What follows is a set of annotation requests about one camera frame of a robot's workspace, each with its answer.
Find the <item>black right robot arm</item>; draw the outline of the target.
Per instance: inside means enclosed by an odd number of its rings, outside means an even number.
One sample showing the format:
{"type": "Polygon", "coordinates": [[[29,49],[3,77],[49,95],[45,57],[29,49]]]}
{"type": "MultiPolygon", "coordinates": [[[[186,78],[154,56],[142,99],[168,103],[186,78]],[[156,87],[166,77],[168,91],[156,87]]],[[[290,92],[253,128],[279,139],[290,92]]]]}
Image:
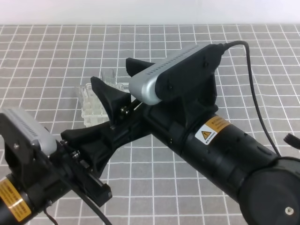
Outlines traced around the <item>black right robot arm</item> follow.
{"type": "Polygon", "coordinates": [[[110,147],[154,135],[179,157],[235,200],[250,225],[300,222],[300,161],[280,157],[216,114],[217,56],[193,56],[163,70],[129,58],[133,79],[154,80],[159,102],[134,107],[134,92],[122,92],[97,77],[92,89],[104,105],[110,147]]]}

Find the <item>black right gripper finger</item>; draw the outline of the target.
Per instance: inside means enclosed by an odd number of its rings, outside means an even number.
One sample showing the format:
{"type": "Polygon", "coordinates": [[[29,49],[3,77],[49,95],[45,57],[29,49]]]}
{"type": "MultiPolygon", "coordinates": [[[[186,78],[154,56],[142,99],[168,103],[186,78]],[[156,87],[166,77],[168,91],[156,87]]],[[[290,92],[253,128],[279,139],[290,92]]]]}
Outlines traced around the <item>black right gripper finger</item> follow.
{"type": "Polygon", "coordinates": [[[134,58],[126,59],[126,72],[130,77],[137,75],[138,77],[153,77],[152,74],[149,74],[148,71],[145,70],[151,67],[154,63],[147,62],[143,60],[138,60],[134,58]]]}
{"type": "Polygon", "coordinates": [[[110,123],[120,123],[124,117],[121,109],[131,104],[130,94],[109,86],[98,77],[93,76],[90,81],[92,90],[102,103],[110,123]]]}

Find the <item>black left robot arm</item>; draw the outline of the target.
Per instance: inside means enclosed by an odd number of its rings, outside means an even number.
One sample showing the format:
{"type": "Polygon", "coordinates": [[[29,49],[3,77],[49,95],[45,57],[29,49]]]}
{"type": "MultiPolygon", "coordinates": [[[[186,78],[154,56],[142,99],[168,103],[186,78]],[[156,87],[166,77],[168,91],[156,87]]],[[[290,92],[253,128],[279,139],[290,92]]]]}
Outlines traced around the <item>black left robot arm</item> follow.
{"type": "Polygon", "coordinates": [[[109,123],[66,130],[58,141],[43,126],[0,123],[10,174],[0,183],[0,222],[23,225],[46,212],[67,192],[75,192],[108,225],[100,211],[112,197],[100,176],[122,145],[132,141],[129,125],[109,123]]]}

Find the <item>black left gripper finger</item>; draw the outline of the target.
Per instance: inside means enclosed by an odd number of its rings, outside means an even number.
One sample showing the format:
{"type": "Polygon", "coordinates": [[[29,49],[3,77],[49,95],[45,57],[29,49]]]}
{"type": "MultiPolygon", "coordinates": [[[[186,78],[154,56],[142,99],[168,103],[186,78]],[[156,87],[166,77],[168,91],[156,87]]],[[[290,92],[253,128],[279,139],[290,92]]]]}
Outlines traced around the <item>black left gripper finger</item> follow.
{"type": "Polygon", "coordinates": [[[122,145],[130,142],[129,125],[112,127],[108,122],[92,127],[68,129],[61,133],[67,146],[80,153],[95,176],[100,177],[109,159],[122,145]]]}

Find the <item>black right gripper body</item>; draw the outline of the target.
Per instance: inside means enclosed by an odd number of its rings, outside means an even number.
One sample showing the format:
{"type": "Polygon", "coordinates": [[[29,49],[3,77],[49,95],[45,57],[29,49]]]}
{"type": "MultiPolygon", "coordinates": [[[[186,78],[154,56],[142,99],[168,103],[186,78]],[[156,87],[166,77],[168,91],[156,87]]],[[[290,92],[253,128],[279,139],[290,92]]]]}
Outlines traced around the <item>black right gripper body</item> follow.
{"type": "Polygon", "coordinates": [[[152,134],[180,155],[188,135],[187,113],[179,99],[154,106],[138,100],[122,103],[113,110],[110,124],[110,141],[114,147],[152,134]]]}

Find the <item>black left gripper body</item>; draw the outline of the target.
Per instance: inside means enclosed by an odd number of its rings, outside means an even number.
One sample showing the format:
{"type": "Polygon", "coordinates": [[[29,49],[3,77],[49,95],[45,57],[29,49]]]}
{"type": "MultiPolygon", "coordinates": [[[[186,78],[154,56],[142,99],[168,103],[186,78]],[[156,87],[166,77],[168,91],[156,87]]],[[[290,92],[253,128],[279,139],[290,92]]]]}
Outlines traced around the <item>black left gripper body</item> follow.
{"type": "Polygon", "coordinates": [[[27,194],[35,210],[40,212],[69,190],[74,191],[91,209],[103,206],[112,197],[111,188],[95,176],[80,153],[62,140],[56,151],[46,156],[39,143],[30,143],[25,136],[26,151],[30,154],[29,172],[33,183],[27,194]]]}

